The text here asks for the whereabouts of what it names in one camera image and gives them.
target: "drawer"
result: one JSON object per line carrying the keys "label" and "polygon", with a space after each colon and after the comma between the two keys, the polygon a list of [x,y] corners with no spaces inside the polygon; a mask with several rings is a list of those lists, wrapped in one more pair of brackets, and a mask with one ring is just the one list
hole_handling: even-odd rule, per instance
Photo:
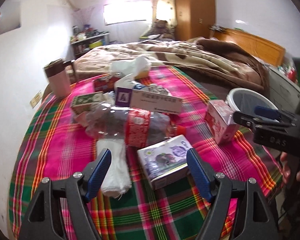
{"label": "drawer", "polygon": [[272,70],[269,71],[269,81],[270,88],[295,109],[300,102],[300,92],[285,77]]}
{"label": "drawer", "polygon": [[276,91],[274,91],[272,88],[270,89],[270,101],[274,103],[274,105],[279,109],[279,110],[286,110],[289,112],[294,113],[297,106],[291,106],[284,98],[279,95]]}

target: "mug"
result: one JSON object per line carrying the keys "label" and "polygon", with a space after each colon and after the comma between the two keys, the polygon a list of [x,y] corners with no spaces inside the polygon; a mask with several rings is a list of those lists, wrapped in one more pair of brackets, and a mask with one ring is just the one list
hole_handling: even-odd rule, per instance
{"label": "mug", "polygon": [[61,58],[44,67],[51,90],[57,98],[65,98],[71,94],[71,83],[66,72],[66,67],[69,65],[71,65],[74,78],[76,82],[78,82],[77,73],[74,68],[74,60],[65,62],[65,58]]}

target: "brown lid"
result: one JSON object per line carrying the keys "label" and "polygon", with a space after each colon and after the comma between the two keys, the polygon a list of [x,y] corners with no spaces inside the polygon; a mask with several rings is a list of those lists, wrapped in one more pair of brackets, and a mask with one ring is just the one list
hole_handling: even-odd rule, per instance
{"label": "brown lid", "polygon": [[65,70],[64,61],[65,58],[60,58],[46,65],[43,69],[46,73],[47,78],[53,77],[54,75],[64,71]]}

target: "white drawer cabinet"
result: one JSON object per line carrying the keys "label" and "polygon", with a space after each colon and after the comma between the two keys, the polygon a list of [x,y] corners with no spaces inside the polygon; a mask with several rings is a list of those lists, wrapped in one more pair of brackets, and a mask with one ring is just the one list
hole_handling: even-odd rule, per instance
{"label": "white drawer cabinet", "polygon": [[300,87],[289,80],[276,68],[269,68],[270,101],[279,110],[294,113],[300,103]]}

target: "wall outlet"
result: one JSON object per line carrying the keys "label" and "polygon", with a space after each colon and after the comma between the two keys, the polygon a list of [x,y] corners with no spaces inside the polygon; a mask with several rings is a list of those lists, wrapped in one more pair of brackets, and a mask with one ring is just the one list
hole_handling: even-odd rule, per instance
{"label": "wall outlet", "polygon": [[32,98],[32,100],[30,101],[30,105],[32,106],[32,108],[34,108],[38,103],[39,101],[41,100],[42,98],[42,92],[39,91],[34,98]]}

